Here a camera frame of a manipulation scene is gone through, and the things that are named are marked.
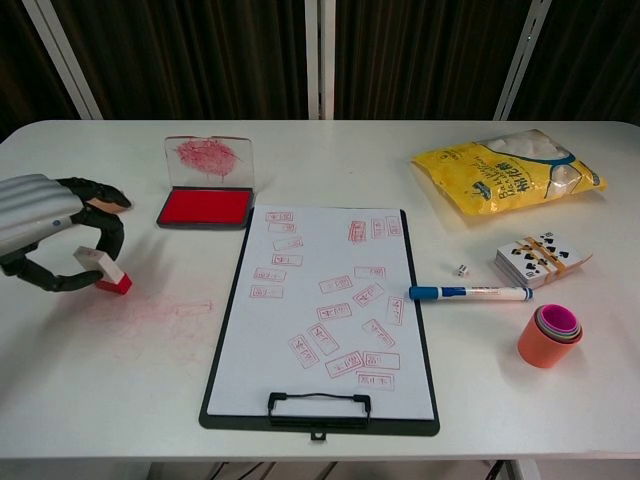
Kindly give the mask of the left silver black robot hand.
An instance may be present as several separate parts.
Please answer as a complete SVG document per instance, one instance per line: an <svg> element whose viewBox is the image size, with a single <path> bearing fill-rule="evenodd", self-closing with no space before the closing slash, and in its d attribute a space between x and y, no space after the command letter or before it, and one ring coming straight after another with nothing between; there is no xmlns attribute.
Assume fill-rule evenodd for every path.
<svg viewBox="0 0 640 480"><path fill-rule="evenodd" d="M0 181L0 270L45 291L76 291L94 285L99 271L63 276L33 262L28 254L39 243L74 225L100 231L95 250L117 259L125 238L118 214L102 211L88 203L92 198L131 207L118 189L70 177L50 179L43 174L22 175Z"/></svg>

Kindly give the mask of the white red rubber stamp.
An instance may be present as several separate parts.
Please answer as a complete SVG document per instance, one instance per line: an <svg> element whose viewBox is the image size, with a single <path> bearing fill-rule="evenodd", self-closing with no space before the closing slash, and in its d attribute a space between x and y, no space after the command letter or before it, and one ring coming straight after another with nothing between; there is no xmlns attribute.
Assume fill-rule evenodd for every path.
<svg viewBox="0 0 640 480"><path fill-rule="evenodd" d="M102 274L102 278L95 283L97 289L125 295L132 286L129 276L107 253L79 246L73 256L86 271L96 270Z"/></svg>

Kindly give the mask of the dark pleated curtain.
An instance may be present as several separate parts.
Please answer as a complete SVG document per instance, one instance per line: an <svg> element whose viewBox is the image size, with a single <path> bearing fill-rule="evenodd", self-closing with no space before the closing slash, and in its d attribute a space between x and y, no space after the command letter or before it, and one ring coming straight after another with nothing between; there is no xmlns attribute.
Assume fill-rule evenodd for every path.
<svg viewBox="0 0 640 480"><path fill-rule="evenodd" d="M51 0L108 120L301 120L303 0ZM339 120L487 120L532 0L336 0ZM78 112L0 0L0 141ZM513 120L640 126L640 0L551 0Z"/></svg>

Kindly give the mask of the blue white marker pen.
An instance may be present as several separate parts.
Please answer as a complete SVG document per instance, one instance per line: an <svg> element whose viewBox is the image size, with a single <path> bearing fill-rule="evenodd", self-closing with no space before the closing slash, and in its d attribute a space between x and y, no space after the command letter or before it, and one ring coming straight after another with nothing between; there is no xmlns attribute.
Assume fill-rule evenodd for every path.
<svg viewBox="0 0 640 480"><path fill-rule="evenodd" d="M408 296L416 301L469 300L469 301L518 301L526 302L534 297L528 287L443 287L411 286Z"/></svg>

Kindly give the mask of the yellow bag of white balls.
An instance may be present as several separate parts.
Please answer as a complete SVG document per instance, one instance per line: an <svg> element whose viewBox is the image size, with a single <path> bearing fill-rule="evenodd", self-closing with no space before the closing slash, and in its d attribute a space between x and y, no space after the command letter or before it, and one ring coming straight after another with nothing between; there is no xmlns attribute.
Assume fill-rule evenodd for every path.
<svg viewBox="0 0 640 480"><path fill-rule="evenodd" d="M466 215L492 215L607 188L604 177L537 129L427 151L412 163Z"/></svg>

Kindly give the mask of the banded playing card deck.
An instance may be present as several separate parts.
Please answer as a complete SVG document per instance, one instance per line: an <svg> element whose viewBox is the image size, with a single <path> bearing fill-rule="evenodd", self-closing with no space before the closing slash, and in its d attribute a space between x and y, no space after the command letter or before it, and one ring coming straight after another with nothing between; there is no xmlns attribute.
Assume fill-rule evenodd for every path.
<svg viewBox="0 0 640 480"><path fill-rule="evenodd" d="M517 285L536 289L566 277L591 258L564 237L545 232L499 247L495 263Z"/></svg>

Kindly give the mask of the magenta stacking cup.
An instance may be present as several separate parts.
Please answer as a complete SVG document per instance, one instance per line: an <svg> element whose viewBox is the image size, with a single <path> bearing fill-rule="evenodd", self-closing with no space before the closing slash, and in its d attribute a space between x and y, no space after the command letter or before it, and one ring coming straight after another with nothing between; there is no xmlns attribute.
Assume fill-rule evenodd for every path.
<svg viewBox="0 0 640 480"><path fill-rule="evenodd" d="M563 336L572 335L578 329L578 320L566 307L549 304L541 309L541 320L550 331Z"/></svg>

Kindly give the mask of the white frame post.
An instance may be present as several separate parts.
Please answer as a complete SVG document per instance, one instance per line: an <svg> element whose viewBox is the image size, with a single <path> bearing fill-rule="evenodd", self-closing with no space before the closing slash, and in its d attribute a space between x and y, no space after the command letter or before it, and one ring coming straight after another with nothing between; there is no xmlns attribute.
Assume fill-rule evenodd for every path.
<svg viewBox="0 0 640 480"><path fill-rule="evenodd" d="M79 117L103 115L51 0L21 0Z"/></svg>
<svg viewBox="0 0 640 480"><path fill-rule="evenodd" d="M335 118L337 0L304 0L310 120Z"/></svg>
<svg viewBox="0 0 640 480"><path fill-rule="evenodd" d="M552 2L553 0L531 0L530 2L528 14L494 112L494 121L509 119Z"/></svg>

